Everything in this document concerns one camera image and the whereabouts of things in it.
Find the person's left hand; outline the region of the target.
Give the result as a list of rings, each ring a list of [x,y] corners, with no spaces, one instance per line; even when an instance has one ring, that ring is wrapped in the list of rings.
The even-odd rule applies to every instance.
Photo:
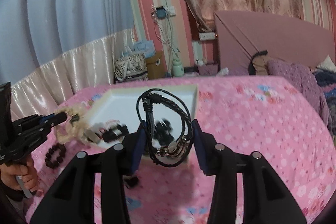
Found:
[[[23,164],[1,164],[1,180],[6,186],[13,190],[21,190],[17,176],[22,179],[25,189],[31,192],[39,189],[38,174],[31,155],[26,156]]]

